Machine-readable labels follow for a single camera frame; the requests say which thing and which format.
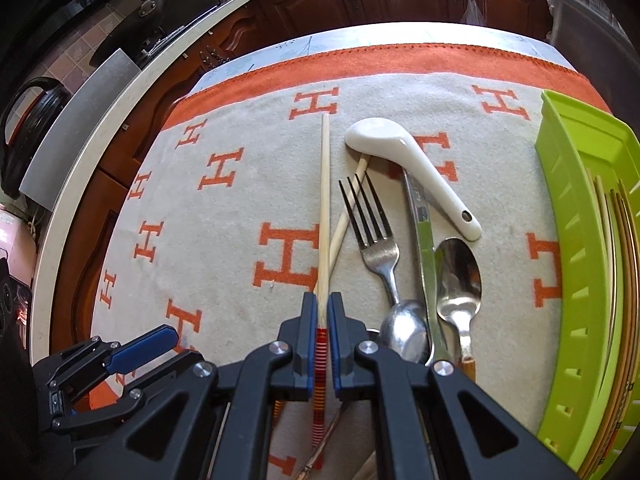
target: knife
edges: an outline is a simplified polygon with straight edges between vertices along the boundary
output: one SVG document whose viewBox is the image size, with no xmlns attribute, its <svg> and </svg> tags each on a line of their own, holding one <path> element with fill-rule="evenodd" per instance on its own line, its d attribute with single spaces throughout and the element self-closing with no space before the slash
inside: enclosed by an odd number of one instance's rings
<svg viewBox="0 0 640 480">
<path fill-rule="evenodd" d="M 438 311 L 436 308 L 438 278 L 436 273 L 435 248 L 433 247 L 433 230 L 431 229 L 427 199 L 424 188 L 420 183 L 418 183 L 407 170 L 403 170 L 403 173 L 411 216 L 414 220 L 415 240 L 418 247 L 418 262 L 420 264 L 420 280 L 427 305 L 426 322 L 430 334 L 431 353 L 425 366 L 441 360 L 453 363 L 438 321 Z"/>
</svg>

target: fork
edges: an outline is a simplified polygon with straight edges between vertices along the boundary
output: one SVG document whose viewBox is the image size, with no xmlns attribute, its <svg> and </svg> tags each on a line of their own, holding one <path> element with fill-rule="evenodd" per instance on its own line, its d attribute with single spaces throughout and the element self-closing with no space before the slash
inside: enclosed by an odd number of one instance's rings
<svg viewBox="0 0 640 480">
<path fill-rule="evenodd" d="M 361 196 L 365 203 L 365 207 L 369 213 L 370 222 L 373 227 L 374 234 L 376 235 L 376 238 L 373 238 L 371 229 L 369 229 L 369 223 L 367 222 L 367 218 L 364 214 L 364 211 L 362 210 L 362 206 L 360 205 L 360 200 L 358 199 L 358 196 L 353 189 L 351 179 L 347 177 L 347 182 L 349 183 L 351 193 L 353 194 L 352 196 L 356 197 L 354 199 L 354 202 L 356 208 L 358 209 L 360 223 L 362 224 L 362 228 L 367 239 L 366 243 L 362 238 L 362 234 L 360 233 L 360 227 L 358 226 L 358 223 L 356 221 L 353 209 L 350 207 L 349 200 L 347 199 L 347 194 L 344 192 L 344 187 L 342 186 L 342 182 L 338 182 L 338 184 L 340 185 L 340 191 L 342 192 L 344 203 L 347 206 L 347 211 L 351 220 L 353 232 L 358 240 L 362 260 L 364 261 L 367 269 L 369 269 L 371 272 L 375 272 L 378 276 L 380 276 L 380 278 L 382 278 L 382 282 L 385 284 L 386 293 L 389 296 L 389 301 L 391 302 L 391 306 L 393 306 L 396 303 L 400 302 L 398 288 L 396 287 L 396 276 L 394 274 L 394 269 L 396 268 L 396 265 L 398 264 L 398 260 L 400 258 L 400 249 L 398 248 L 398 244 L 396 243 L 393 233 L 391 232 L 391 226 L 386 219 L 385 211 L 382 208 L 382 204 L 380 203 L 378 194 L 373 187 L 373 183 L 369 178 L 369 174 L 365 173 L 364 176 L 367 179 L 367 183 L 369 184 L 369 190 L 371 192 L 371 195 L 373 196 L 373 201 L 376 203 L 378 215 L 380 216 L 382 227 L 385 230 L 385 233 L 383 235 L 382 231 L 380 230 L 378 220 L 373 213 L 373 209 L 371 207 L 367 194 L 362 188 L 362 183 L 358 175 L 355 175 L 356 181 L 360 188 Z"/>
</svg>

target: spoon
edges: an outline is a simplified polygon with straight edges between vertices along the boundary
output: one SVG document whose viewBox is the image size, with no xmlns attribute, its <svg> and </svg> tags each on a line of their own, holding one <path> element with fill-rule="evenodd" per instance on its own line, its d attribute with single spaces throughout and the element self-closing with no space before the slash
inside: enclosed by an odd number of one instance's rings
<svg viewBox="0 0 640 480">
<path fill-rule="evenodd" d="M 386 158 L 405 168 L 429 190 L 467 240 L 474 241 L 481 236 L 482 228 L 476 217 L 400 124 L 379 117 L 362 119 L 347 129 L 344 142 L 358 152 Z"/>
<path fill-rule="evenodd" d="M 430 355 L 426 309 L 416 300 L 396 303 L 380 325 L 378 341 L 405 361 L 425 363 Z"/>
<path fill-rule="evenodd" d="M 436 249 L 438 315 L 460 336 L 462 371 L 476 380 L 476 360 L 471 353 L 471 320 L 480 310 L 482 283 L 474 254 L 459 238 L 448 238 Z"/>
</svg>

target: green plastic tray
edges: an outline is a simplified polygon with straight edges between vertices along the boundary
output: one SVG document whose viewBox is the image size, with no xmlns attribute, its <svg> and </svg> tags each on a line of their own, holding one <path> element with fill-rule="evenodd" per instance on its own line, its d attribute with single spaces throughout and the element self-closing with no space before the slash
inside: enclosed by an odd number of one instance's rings
<svg viewBox="0 0 640 480">
<path fill-rule="evenodd" d="M 594 176 L 599 174 L 607 190 L 617 189 L 621 178 L 633 191 L 631 207 L 636 212 L 640 209 L 640 192 L 635 192 L 640 180 L 636 167 L 640 145 L 625 123 L 557 92 L 543 91 L 542 115 L 536 149 L 556 216 L 562 323 L 556 373 L 538 437 L 577 470 L 602 420 L 620 344 L 618 323 L 606 362 L 606 252 L 584 168 Z M 622 285 L 618 291 L 619 313 Z"/>
</svg>

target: silver bolt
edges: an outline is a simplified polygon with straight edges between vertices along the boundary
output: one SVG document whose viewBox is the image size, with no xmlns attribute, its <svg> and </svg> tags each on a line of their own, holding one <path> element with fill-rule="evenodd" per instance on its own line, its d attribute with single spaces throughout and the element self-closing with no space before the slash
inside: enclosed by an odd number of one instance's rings
<svg viewBox="0 0 640 480">
<path fill-rule="evenodd" d="M 193 373 L 196 377 L 209 377 L 213 372 L 213 365 L 206 361 L 200 361 L 193 365 Z"/>
<path fill-rule="evenodd" d="M 438 361 L 433 365 L 433 369 L 438 375 L 443 377 L 453 373 L 453 365 L 449 361 Z"/>
<path fill-rule="evenodd" d="M 358 350 L 360 350 L 363 354 L 375 354 L 380 347 L 378 343 L 375 341 L 361 341 L 358 345 Z"/>
<path fill-rule="evenodd" d="M 269 351 L 276 355 L 286 354 L 289 351 L 289 343 L 285 341 L 274 341 L 269 345 Z"/>
</svg>

